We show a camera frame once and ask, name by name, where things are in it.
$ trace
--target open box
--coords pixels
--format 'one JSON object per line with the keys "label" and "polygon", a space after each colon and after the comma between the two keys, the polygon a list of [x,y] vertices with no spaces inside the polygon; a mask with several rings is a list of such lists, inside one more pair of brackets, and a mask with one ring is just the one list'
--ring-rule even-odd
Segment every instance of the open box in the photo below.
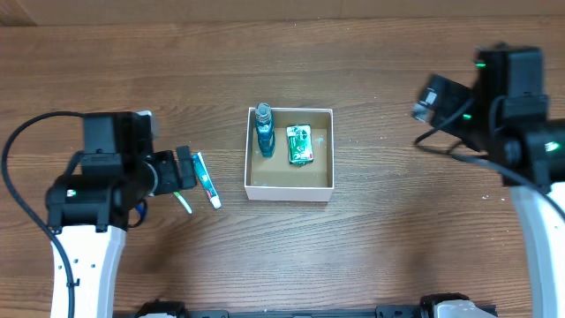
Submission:
{"label": "open box", "polygon": [[[273,108],[275,152],[265,158],[255,130],[255,108],[247,115],[245,191],[249,200],[329,201],[334,191],[334,114],[332,110]],[[314,161],[290,164],[286,127],[310,125]]]}

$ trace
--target green indicator light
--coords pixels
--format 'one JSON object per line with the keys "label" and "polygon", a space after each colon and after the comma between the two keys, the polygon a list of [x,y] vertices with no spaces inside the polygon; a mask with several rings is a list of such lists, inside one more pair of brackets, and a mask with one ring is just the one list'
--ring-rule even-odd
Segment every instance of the green indicator light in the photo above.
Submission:
{"label": "green indicator light", "polygon": [[561,145],[558,144],[555,141],[547,142],[546,152],[555,151],[555,150],[559,149],[560,147],[561,147]]}

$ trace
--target toothpaste tube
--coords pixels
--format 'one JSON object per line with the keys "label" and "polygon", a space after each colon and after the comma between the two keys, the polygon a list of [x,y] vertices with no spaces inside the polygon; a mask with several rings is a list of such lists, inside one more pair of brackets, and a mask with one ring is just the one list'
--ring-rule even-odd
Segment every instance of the toothpaste tube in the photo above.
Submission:
{"label": "toothpaste tube", "polygon": [[204,187],[204,191],[206,191],[206,194],[210,199],[210,203],[212,203],[214,208],[221,208],[222,204],[220,202],[220,197],[212,184],[212,180],[210,179],[210,175],[208,174],[208,170],[204,164],[204,157],[202,156],[202,153],[193,155],[192,160],[194,161],[194,170],[200,179],[200,183]]}

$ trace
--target bottle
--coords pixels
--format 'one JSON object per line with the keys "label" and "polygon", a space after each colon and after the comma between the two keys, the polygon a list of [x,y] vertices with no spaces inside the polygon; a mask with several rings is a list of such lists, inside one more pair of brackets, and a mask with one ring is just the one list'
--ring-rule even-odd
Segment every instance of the bottle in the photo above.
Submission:
{"label": "bottle", "polygon": [[262,102],[255,110],[255,129],[259,149],[264,157],[270,158],[275,152],[275,119],[271,107]]}

